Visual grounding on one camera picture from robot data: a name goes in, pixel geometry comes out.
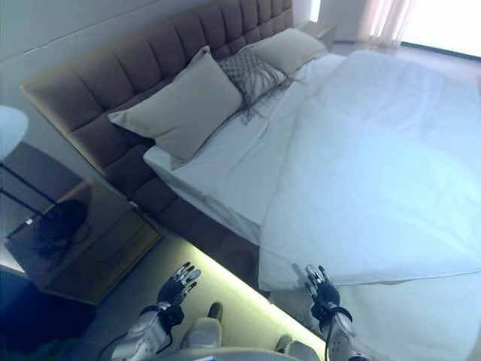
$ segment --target robot finger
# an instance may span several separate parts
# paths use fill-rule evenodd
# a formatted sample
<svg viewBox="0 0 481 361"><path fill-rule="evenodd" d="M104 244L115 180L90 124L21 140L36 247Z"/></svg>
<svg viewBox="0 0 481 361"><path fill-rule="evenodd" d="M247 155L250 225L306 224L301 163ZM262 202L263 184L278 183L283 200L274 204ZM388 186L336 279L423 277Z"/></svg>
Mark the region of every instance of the robot finger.
<svg viewBox="0 0 481 361"><path fill-rule="evenodd" d="M312 285L310 285L308 282L306 282L304 285L306 286L307 291L309 292L310 296L311 296L314 300L316 300L316 297L317 297L316 289L315 289Z"/></svg>
<svg viewBox="0 0 481 361"><path fill-rule="evenodd" d="M180 273L180 275L178 276L177 281L182 282L183 280L185 280L185 279L189 276L189 273L194 270L194 268L195 268L195 266L194 266L194 265L191 265L190 267L184 269L184 270Z"/></svg>
<svg viewBox="0 0 481 361"><path fill-rule="evenodd" d="M183 271L185 271L185 269L186 269L187 267L189 267L189 266L190 266L190 262L184 263L183 265L181 265L181 267L179 267L179 268L174 272L174 274L171 276L171 278L173 278L174 280L178 280L180 274L182 274Z"/></svg>
<svg viewBox="0 0 481 361"><path fill-rule="evenodd" d="M190 284L184 291L182 291L182 295L184 296L184 298L187 296L187 293L189 293L190 291L192 291L192 289L197 286L197 282L194 282L192 284Z"/></svg>
<svg viewBox="0 0 481 361"><path fill-rule="evenodd" d="M186 287L181 293L179 293L179 294L175 297L174 301L172 302L172 305L173 305L173 306L178 306L178 305L180 305L180 304L183 302L183 300L186 299L187 294L188 294L190 291L192 291L192 289L193 289L195 286L197 286L197 282L194 282L194 283L190 284L188 287Z"/></svg>
<svg viewBox="0 0 481 361"><path fill-rule="evenodd" d="M321 271L321 275L322 277L324 278L324 281L327 282L328 284L331 283L331 280L329 280L329 276L328 274L326 273L324 267L322 267L321 265L318 266L319 270Z"/></svg>
<svg viewBox="0 0 481 361"><path fill-rule="evenodd" d="M192 271L192 273L190 275L187 276L187 278L185 278L181 281L182 285L186 286L188 283L196 280L197 278L200 277L201 273L202 272L201 272L200 269L195 269L194 271Z"/></svg>
<svg viewBox="0 0 481 361"><path fill-rule="evenodd" d="M309 280L313 282L315 287L324 282L324 277L314 268L313 265L307 266L307 276L309 277Z"/></svg>

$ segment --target upholstered headboard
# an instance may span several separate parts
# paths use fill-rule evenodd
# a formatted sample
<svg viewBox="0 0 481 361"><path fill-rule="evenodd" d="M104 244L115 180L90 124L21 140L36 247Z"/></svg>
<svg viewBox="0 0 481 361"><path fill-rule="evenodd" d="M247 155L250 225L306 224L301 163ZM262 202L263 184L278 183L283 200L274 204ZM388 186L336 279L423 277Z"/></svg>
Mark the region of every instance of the upholstered headboard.
<svg viewBox="0 0 481 361"><path fill-rule="evenodd" d="M211 2L28 80L23 90L117 189L189 237L184 223L195 212L142 159L153 141L111 124L107 114L169 84L205 45L225 58L290 26L292 0Z"/></svg>

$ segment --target decorative pillow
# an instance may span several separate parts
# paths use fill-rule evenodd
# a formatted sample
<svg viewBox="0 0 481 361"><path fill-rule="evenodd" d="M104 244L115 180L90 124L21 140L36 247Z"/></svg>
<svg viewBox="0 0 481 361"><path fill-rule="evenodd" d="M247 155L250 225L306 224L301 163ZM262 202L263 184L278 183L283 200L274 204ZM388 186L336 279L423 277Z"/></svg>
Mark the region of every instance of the decorative pillow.
<svg viewBox="0 0 481 361"><path fill-rule="evenodd" d="M283 73L249 50L219 61L219 66L242 94L243 109L247 110L246 116L242 118L245 123L252 117L248 110L261 98L272 95L273 90L287 79Z"/></svg>
<svg viewBox="0 0 481 361"><path fill-rule="evenodd" d="M294 28L254 43L247 49L290 77L305 63L328 53L322 42Z"/></svg>
<svg viewBox="0 0 481 361"><path fill-rule="evenodd" d="M214 131L235 113L242 95L210 55L199 50L165 88L110 121L144 137L172 157L172 168L188 162Z"/></svg>

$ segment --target bed frame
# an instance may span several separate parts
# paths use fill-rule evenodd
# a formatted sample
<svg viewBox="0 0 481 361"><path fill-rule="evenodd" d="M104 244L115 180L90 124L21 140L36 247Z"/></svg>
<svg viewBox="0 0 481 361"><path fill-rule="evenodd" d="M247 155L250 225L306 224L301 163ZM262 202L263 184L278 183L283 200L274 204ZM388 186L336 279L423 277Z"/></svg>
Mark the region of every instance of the bed frame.
<svg viewBox="0 0 481 361"><path fill-rule="evenodd" d="M130 108L168 85L201 47L209 45L215 58L226 58L291 27L292 21L292 0L211 2L41 74L22 88L128 199L256 285L257 246L179 198L142 159L154 142L113 125L107 114Z"/></svg>

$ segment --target beige pillow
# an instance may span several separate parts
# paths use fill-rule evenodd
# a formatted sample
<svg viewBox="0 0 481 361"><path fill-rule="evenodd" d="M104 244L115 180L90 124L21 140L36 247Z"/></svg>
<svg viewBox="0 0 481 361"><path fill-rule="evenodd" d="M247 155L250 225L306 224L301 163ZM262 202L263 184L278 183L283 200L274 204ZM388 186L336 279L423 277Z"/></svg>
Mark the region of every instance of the beige pillow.
<svg viewBox="0 0 481 361"><path fill-rule="evenodd" d="M172 156L172 167L188 162L214 131L241 106L242 96L202 48L171 84L125 111L109 114L118 126L155 139Z"/></svg>
<svg viewBox="0 0 481 361"><path fill-rule="evenodd" d="M247 48L288 76L294 75L305 63L328 53L322 42L294 28L286 29Z"/></svg>

